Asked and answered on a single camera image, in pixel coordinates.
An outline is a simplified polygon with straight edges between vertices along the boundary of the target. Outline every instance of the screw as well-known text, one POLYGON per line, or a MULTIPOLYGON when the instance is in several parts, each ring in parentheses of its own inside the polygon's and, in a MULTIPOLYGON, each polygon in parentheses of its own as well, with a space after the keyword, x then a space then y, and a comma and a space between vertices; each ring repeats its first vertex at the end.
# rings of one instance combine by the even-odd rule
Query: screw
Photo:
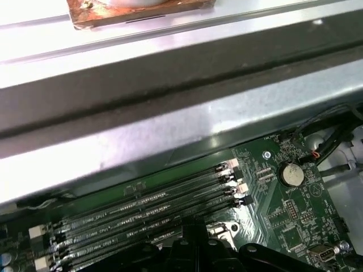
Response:
POLYGON ((208 241, 208 244, 209 244, 209 245, 217 245, 218 243, 217 243, 217 241, 215 241, 215 240, 209 240, 209 241, 208 241))
POLYGON ((262 153, 262 158, 264 158, 265 160, 268 160, 269 158, 271 158, 271 153, 269 151, 264 151, 262 153))
POLYGON ((338 247, 343 251, 347 251, 351 248, 351 245, 347 241, 341 241, 339 242, 338 247))
POLYGON ((180 241, 180 244, 181 245, 189 245, 188 241, 185 241, 185 240, 180 241))
POLYGON ((89 0, 85 0, 83 3, 82 3, 82 8, 83 9, 90 9, 93 7, 93 3, 89 0))
POLYGON ((247 250, 248 250, 249 252, 252 252, 252 253, 257 252, 257 248, 255 248, 255 247, 254 247, 254 246, 252 246, 252 245, 249 245, 249 246, 247 247, 247 250))
POLYGON ((233 224, 231 227, 232 231, 237 231, 238 230, 238 226, 236 224, 233 224))

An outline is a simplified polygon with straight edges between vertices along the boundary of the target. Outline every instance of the copper plate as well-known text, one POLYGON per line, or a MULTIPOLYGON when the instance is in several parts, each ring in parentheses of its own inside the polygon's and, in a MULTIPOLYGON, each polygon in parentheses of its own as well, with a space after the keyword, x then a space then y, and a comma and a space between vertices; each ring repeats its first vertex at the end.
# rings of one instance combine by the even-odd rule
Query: copper plate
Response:
POLYGON ((151 7, 168 0, 98 0, 101 3, 116 7, 151 7))
POLYGON ((215 2, 216 0, 169 0, 151 7, 126 8, 107 5, 96 0, 67 0, 70 17, 76 29, 213 7, 215 2))

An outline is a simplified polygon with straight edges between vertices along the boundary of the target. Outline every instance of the cable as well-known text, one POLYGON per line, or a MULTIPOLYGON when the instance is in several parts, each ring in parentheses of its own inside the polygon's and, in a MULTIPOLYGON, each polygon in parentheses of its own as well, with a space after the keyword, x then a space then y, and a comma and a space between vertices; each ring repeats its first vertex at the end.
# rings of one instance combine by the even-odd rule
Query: cable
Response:
POLYGON ((343 173, 343 172, 349 171, 349 170, 351 170, 351 168, 349 167, 349 164, 343 164, 343 165, 338 165, 338 166, 332 167, 330 169, 321 171, 320 175, 322 177, 328 177, 328 176, 333 176, 333 175, 340 174, 340 173, 343 173))
POLYGON ((56 202, 56 201, 57 201, 56 198, 51 198, 51 199, 44 201, 42 204, 40 204, 38 206, 35 206, 35 207, 28 206, 26 208, 28 210, 40 210, 40 209, 44 209, 44 208, 48 207, 50 204, 52 204, 53 202, 56 202))
POLYGON ((316 164, 319 165, 325 159, 327 159, 344 141, 347 135, 361 124, 362 121, 359 120, 352 124, 341 125, 339 128, 337 128, 335 132, 317 149, 317 152, 320 153, 320 158, 316 160, 316 164))
MULTIPOLYGON (((359 170, 363 169, 363 164, 362 163, 356 163, 356 168, 359 170)), ((328 176, 333 176, 333 175, 337 175, 346 171, 350 171, 352 170, 352 168, 349 166, 349 164, 343 164, 343 165, 338 165, 338 166, 334 166, 330 169, 327 170, 323 170, 320 172, 320 175, 322 177, 328 177, 328 176)))
POLYGON ((312 125, 313 123, 320 121, 323 117, 327 117, 333 113, 336 113, 338 111, 343 110, 344 108, 349 109, 349 111, 351 113, 353 113, 353 115, 363 121, 363 114, 359 112, 359 110, 357 109, 357 106, 359 106, 361 103, 358 103, 357 105, 352 105, 352 104, 348 104, 348 103, 344 103, 344 104, 339 104, 336 106, 333 106, 331 108, 328 108, 320 113, 318 113, 316 116, 308 119, 307 121, 305 121, 304 123, 302 123, 299 127, 296 128, 296 130, 294 131, 293 135, 291 136, 291 139, 294 140, 296 139, 296 137, 299 135, 299 133, 302 133, 303 130, 305 130, 308 126, 312 125))

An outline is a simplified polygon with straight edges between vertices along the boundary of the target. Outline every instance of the motherboard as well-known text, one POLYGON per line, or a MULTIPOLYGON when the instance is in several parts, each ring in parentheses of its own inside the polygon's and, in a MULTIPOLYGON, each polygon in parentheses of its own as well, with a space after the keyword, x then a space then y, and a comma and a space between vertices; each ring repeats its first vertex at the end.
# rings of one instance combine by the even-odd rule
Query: motherboard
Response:
POLYGON ((354 253, 349 230, 309 156, 302 138, 274 134, 54 203, 1 227, 1 265, 78 272, 140 241, 162 247, 184 216, 200 216, 235 249, 257 243, 325 271, 353 271, 344 261, 354 253))

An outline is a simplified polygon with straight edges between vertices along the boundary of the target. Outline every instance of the capacitor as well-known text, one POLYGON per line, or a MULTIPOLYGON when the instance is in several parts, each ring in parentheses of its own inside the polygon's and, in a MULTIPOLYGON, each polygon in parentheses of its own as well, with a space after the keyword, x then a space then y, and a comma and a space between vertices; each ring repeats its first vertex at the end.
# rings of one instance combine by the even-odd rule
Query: capacitor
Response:
POLYGON ((5 252, 0 256, 0 266, 7 266, 14 262, 18 257, 18 254, 15 252, 5 252))
POLYGON ((21 267, 17 265, 16 263, 12 265, 5 266, 1 272, 22 272, 21 267))

